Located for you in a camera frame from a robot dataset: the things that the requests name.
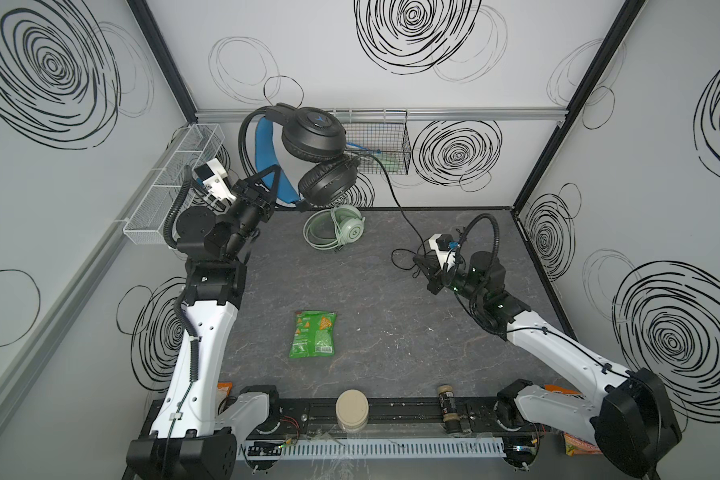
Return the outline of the blue tool in basket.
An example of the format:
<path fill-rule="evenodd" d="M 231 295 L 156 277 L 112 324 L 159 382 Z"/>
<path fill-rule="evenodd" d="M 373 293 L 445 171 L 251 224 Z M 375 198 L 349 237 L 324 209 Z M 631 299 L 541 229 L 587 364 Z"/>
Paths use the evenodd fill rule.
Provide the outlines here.
<path fill-rule="evenodd" d="M 351 142 L 346 144 L 346 149 L 359 155 L 372 155 L 374 153 L 372 149 Z"/>

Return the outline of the beige round lid jar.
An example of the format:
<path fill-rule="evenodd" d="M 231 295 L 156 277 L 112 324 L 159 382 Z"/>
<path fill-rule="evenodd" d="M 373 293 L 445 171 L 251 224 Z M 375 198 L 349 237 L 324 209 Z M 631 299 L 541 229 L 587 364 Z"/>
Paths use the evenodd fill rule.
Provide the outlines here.
<path fill-rule="evenodd" d="M 347 433 L 357 433 L 368 423 L 369 402 L 357 389 L 344 391 L 336 400 L 335 414 L 339 427 Z"/>

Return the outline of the colourful candy bag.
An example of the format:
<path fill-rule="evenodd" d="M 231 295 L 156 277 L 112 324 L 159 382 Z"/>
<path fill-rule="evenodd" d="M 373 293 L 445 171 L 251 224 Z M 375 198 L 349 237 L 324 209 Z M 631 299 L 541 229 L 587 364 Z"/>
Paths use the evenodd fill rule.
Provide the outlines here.
<path fill-rule="evenodd" d="M 567 432 L 563 433 L 565 454 L 569 457 L 577 455 L 601 455 L 602 451 L 594 444 L 581 440 Z"/>

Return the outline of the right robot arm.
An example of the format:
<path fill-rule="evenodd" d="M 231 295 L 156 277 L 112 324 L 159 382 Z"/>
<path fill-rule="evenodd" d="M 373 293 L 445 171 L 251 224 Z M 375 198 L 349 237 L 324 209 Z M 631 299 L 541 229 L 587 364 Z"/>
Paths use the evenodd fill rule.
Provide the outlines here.
<path fill-rule="evenodd" d="M 682 439 L 664 383 L 595 353 L 544 320 L 505 286 L 496 218 L 479 214 L 457 237 L 422 238 L 415 267 L 433 294 L 448 290 L 483 331 L 530 353 L 575 389 L 566 394 L 518 379 L 494 404 L 498 424 L 543 424 L 596 446 L 624 474 L 658 478 L 658 463 Z"/>

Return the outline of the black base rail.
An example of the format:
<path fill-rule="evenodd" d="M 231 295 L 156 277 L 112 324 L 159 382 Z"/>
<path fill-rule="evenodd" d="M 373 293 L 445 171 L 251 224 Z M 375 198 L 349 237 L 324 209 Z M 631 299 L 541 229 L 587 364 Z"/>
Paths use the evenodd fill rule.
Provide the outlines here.
<path fill-rule="evenodd" d="M 330 431 L 339 433 L 335 398 L 282 398 L 273 423 L 259 427 L 251 433 L 250 440 L 304 440 Z M 498 421 L 494 404 L 489 397 L 458 397 L 456 411 L 462 432 L 469 434 L 492 434 L 495 436 L 531 437 L 550 432 L 548 426 L 525 424 L 517 431 L 503 429 Z M 371 398 L 369 400 L 368 423 L 371 426 L 390 426 L 402 429 L 405 426 L 429 425 L 436 433 L 444 434 L 445 424 L 440 402 L 437 397 Z"/>

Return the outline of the green chips bag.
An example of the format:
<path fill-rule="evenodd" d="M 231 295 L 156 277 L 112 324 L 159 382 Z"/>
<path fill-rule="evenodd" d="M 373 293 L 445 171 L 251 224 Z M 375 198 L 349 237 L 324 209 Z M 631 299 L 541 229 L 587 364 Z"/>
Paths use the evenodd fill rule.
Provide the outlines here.
<path fill-rule="evenodd" d="M 334 312 L 314 310 L 297 312 L 289 358 L 334 356 L 333 329 L 336 319 L 337 315 Z"/>

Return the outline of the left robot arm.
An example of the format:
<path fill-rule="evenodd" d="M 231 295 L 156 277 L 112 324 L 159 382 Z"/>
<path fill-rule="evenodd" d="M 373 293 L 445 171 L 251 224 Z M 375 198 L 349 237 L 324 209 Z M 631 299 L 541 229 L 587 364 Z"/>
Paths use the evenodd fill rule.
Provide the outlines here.
<path fill-rule="evenodd" d="M 279 425 L 273 386 L 247 389 L 225 410 L 216 395 L 245 291 L 247 263 L 238 255 L 272 217 L 281 172 L 274 165 L 234 185 L 223 182 L 228 205 L 218 213 L 186 206 L 199 179 L 184 169 L 163 224 L 165 243 L 186 256 L 186 281 L 173 304 L 183 338 L 158 415 L 127 451 L 126 464 L 141 479 L 228 479 L 249 435 Z"/>

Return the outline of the white mesh shelf basket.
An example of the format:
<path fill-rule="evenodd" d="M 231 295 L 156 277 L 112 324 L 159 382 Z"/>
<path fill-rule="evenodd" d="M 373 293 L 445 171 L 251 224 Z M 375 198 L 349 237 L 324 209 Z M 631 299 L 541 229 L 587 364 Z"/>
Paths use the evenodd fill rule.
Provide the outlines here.
<path fill-rule="evenodd" d="M 123 233 L 135 245 L 161 245 L 163 225 L 177 198 L 184 167 L 194 169 L 214 158 L 225 139 L 221 126 L 195 123 L 181 127 L 171 138 L 146 191 L 128 215 Z"/>

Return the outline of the green spatula in basket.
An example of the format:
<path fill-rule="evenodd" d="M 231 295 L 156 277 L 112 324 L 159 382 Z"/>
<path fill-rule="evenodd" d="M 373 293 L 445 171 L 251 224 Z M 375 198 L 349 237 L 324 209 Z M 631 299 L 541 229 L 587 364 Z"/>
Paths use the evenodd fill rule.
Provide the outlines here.
<path fill-rule="evenodd" d="M 365 173 L 382 174 L 385 169 L 390 175 L 406 172 L 404 159 L 400 159 L 396 153 L 383 151 L 368 151 L 360 154 L 361 170 Z"/>

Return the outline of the mint green headphones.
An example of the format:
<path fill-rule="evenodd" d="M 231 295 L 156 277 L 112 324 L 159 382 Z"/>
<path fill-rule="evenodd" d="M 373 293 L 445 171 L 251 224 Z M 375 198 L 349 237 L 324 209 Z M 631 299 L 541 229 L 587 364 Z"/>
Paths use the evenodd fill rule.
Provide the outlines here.
<path fill-rule="evenodd" d="M 312 214 L 302 228 L 302 236 L 315 250 L 338 250 L 357 242 L 365 232 L 365 223 L 366 218 L 356 207 L 338 205 Z M 319 235 L 323 225 L 331 229 L 331 236 Z"/>

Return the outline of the orange snack packet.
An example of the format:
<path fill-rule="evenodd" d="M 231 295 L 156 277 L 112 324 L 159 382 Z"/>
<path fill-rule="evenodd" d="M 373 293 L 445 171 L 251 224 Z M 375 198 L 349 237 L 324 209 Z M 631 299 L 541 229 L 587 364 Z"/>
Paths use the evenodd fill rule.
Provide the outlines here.
<path fill-rule="evenodd" d="M 223 407 L 229 396 L 232 394 L 234 384 L 231 382 L 221 382 L 216 385 L 215 405 L 217 409 Z"/>

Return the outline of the small brown bottle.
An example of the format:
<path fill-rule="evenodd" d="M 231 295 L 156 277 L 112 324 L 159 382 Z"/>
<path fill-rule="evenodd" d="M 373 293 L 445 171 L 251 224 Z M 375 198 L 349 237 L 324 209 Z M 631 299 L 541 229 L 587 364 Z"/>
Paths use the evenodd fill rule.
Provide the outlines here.
<path fill-rule="evenodd" d="M 451 385 L 438 386 L 437 396 L 446 433 L 450 436 L 461 435 L 463 430 L 453 387 Z"/>

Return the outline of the black blue headphones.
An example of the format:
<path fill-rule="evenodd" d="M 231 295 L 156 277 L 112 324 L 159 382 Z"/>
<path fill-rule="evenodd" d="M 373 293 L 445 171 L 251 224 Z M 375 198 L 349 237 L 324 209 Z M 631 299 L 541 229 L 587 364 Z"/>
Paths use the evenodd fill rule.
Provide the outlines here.
<path fill-rule="evenodd" d="M 260 107 L 241 122 L 238 155 L 249 176 L 271 165 L 282 168 L 274 147 L 275 125 L 281 127 L 283 148 L 312 165 L 297 185 L 282 170 L 277 200 L 300 209 L 326 207 L 355 185 L 359 161 L 346 153 L 341 122 L 324 110 L 285 103 Z"/>

